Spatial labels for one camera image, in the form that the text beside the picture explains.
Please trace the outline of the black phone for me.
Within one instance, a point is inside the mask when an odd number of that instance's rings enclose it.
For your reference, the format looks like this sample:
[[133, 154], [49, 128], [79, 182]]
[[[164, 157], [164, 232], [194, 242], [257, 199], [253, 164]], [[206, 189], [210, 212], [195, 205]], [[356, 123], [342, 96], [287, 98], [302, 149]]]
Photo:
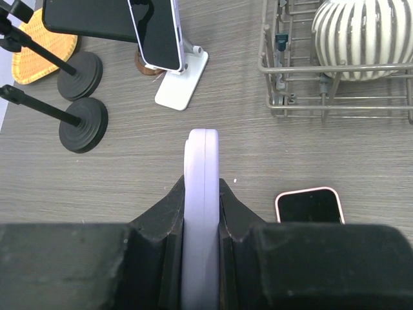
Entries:
[[127, 0], [44, 1], [42, 20], [51, 32], [137, 43]]

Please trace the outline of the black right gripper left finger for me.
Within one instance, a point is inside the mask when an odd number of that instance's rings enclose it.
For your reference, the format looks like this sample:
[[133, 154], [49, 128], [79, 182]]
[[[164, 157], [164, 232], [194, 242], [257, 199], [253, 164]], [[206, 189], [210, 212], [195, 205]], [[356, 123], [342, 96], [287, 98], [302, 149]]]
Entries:
[[1, 226], [2, 309], [179, 309], [185, 186], [129, 223]]

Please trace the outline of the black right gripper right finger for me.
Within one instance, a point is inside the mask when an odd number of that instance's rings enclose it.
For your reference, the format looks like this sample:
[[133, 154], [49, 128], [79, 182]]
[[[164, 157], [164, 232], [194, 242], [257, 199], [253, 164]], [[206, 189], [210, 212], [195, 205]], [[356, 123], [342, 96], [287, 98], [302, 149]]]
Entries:
[[411, 309], [412, 247], [373, 224], [266, 222], [219, 182], [222, 309]]

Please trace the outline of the short black phone stand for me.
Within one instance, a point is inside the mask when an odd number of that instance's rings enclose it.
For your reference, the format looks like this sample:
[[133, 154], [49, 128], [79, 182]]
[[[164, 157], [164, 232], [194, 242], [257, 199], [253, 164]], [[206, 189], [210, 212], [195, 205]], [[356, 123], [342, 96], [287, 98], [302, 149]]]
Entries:
[[12, 24], [8, 16], [13, 15], [22, 22], [29, 22], [34, 11], [22, 1], [8, 4], [1, 1], [1, 48], [9, 52], [20, 52], [27, 47], [36, 54], [55, 64], [61, 72], [57, 78], [57, 88], [65, 99], [75, 101], [94, 93], [103, 76], [103, 63], [92, 52], [78, 52], [68, 61], [63, 61]]

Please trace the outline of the tall black phone stand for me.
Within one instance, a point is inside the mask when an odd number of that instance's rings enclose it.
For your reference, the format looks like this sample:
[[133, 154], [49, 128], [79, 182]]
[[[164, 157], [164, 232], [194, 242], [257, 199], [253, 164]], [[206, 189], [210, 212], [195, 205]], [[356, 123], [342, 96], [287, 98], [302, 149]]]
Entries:
[[61, 144], [65, 149], [77, 154], [95, 148], [103, 139], [108, 126], [107, 108], [95, 98], [77, 99], [66, 110], [61, 110], [11, 85], [1, 87], [1, 97], [58, 119]]

